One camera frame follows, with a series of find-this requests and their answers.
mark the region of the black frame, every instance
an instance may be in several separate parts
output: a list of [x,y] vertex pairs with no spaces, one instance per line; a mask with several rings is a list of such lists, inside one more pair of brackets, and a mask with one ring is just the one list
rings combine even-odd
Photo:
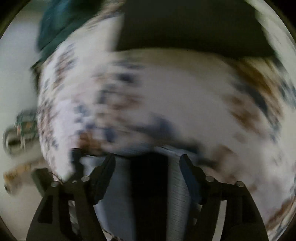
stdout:
[[[30,0],[2,0],[0,3],[0,39],[11,21]],[[264,0],[286,25],[293,39],[296,41],[296,31],[284,13],[274,5],[272,0]],[[0,217],[0,237],[3,241],[17,241]],[[296,237],[296,215],[278,241],[294,241]]]

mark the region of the patterned cloth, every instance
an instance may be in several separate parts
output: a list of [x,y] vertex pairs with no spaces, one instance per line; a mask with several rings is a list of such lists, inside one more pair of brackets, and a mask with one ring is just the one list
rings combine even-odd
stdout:
[[111,2],[43,64],[38,129],[43,155],[66,179],[69,151],[130,154],[198,143],[218,181],[243,181],[276,240],[295,214],[294,42],[251,1],[278,59],[225,59],[188,50],[110,51],[121,3]]

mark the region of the white wall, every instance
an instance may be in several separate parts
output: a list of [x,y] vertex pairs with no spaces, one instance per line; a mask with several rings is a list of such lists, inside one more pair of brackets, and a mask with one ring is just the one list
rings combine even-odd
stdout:
[[[44,4],[32,0],[9,25],[0,40],[0,135],[13,125],[23,109],[37,105],[34,80],[30,67],[39,59],[35,49],[38,23]],[[34,186],[25,186],[17,196],[11,197],[4,189],[2,173],[17,164],[30,160],[11,159],[0,147],[0,215],[18,240],[25,240],[30,222],[41,200]]]

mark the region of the metal screw head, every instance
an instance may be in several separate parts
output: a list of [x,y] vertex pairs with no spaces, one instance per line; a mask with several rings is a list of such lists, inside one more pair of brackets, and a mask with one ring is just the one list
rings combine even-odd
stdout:
[[215,178],[213,178],[212,176],[206,176],[205,179],[207,180],[207,182],[213,182],[213,181],[215,181]]
[[84,176],[84,177],[82,177],[82,178],[81,178],[81,181],[83,181],[83,182],[87,182],[87,181],[89,181],[89,176]]
[[54,181],[50,184],[53,188],[57,187],[59,185],[59,182]]
[[237,182],[237,186],[242,188],[242,187],[244,187],[244,183],[241,182],[241,181],[238,181],[238,182]]

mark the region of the teal cloth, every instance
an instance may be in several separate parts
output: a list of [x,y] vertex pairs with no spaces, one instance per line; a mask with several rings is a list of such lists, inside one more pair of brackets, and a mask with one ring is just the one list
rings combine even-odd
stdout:
[[51,0],[41,23],[37,47],[45,61],[72,32],[91,19],[102,0]]

